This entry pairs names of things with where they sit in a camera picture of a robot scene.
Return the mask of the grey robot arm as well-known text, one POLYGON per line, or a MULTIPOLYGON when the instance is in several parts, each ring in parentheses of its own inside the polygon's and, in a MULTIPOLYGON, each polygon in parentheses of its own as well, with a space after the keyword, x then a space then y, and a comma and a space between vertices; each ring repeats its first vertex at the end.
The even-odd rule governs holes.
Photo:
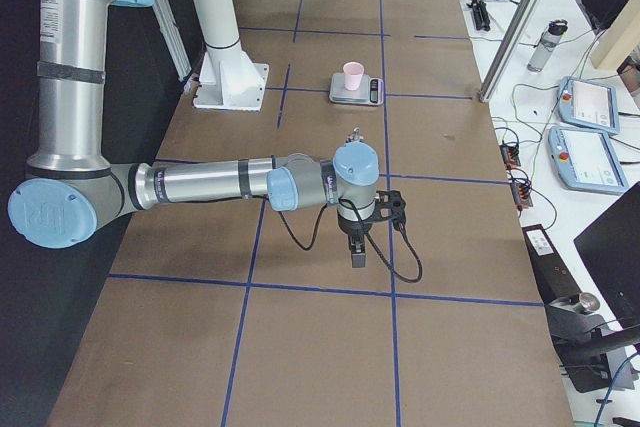
MULTIPOLYGON (((37 145, 39 0, 1 0, 1 199, 24 178, 37 145)), ((116 163, 155 158, 178 103, 179 85, 150 10, 110 12, 103 151, 116 163)), ((64 273, 111 265, 128 221, 117 220, 66 250, 26 241, 1 215, 1 273, 64 273)))

